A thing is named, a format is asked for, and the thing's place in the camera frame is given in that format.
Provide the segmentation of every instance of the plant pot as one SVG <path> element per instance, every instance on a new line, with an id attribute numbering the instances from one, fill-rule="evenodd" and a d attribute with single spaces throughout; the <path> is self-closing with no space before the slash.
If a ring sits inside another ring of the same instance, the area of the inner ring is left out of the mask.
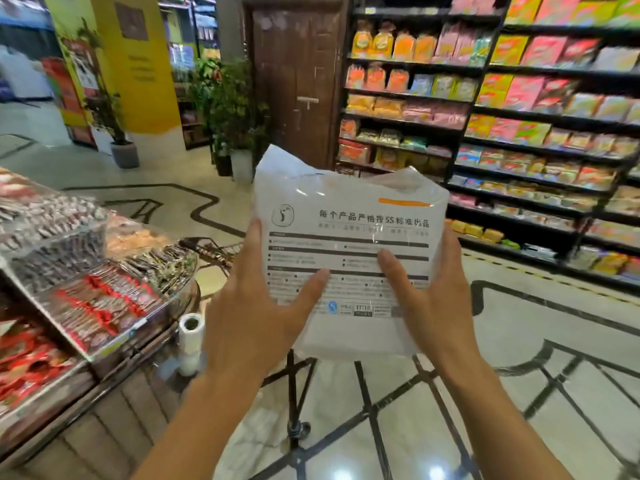
<path id="1" fill-rule="evenodd" d="M 236 184 L 251 185 L 253 181 L 253 154 L 251 150 L 232 151 L 231 167 Z"/>
<path id="2" fill-rule="evenodd" d="M 140 166 L 138 149 L 133 143 L 112 143 L 111 152 L 113 154 L 113 160 L 119 168 L 138 168 Z"/>

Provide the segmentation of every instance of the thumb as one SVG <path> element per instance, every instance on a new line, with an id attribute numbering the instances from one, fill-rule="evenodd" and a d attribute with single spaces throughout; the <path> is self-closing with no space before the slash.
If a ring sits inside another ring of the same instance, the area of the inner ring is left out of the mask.
<path id="1" fill-rule="evenodd" d="M 311 276 L 298 293 L 298 296 L 293 303 L 289 306 L 289 309 L 302 320 L 306 321 L 311 314 L 311 311 L 316 306 L 318 300 L 322 297 L 326 284 L 331 278 L 331 272 L 328 269 L 321 269 L 316 274 Z"/>

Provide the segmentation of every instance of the forearm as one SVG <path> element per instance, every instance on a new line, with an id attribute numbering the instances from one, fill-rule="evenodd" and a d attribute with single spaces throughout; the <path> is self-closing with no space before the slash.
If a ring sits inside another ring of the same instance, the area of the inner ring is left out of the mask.
<path id="1" fill-rule="evenodd" d="M 134 480 L 211 480 L 229 437 L 259 388 L 260 381 L 246 378 L 195 379 Z"/>
<path id="2" fill-rule="evenodd" d="M 444 382 L 467 427 L 486 480 L 572 480 L 482 358 L 447 371 Z"/>

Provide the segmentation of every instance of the white plastic bag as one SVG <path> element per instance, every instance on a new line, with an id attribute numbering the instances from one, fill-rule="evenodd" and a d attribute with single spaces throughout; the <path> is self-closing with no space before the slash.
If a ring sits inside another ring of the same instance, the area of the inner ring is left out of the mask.
<path id="1" fill-rule="evenodd" d="M 318 269 L 332 272 L 296 351 L 322 358 L 417 352 L 376 255 L 391 250 L 414 286 L 426 287 L 448 197 L 413 168 L 354 178 L 269 147 L 256 170 L 255 207 L 271 296 L 290 303 Z"/>

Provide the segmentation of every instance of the store aisle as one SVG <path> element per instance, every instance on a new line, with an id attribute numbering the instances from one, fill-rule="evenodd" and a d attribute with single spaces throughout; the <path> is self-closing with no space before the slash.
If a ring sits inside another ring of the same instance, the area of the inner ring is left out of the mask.
<path id="1" fill-rule="evenodd" d="M 250 218 L 251 192 L 218 177 L 206 148 L 132 171 L 72 146 L 30 147 L 2 165 L 176 237 L 233 244 Z M 577 480 L 638 477 L 640 299 L 474 251 L 463 259 L 483 355 L 549 448 Z M 204 307 L 225 277 L 206 267 L 198 281 Z M 261 389 L 215 480 L 479 478 L 460 414 L 425 357 L 312 363 L 296 373 L 311 424 L 300 448 L 289 448 L 282 376 Z"/>

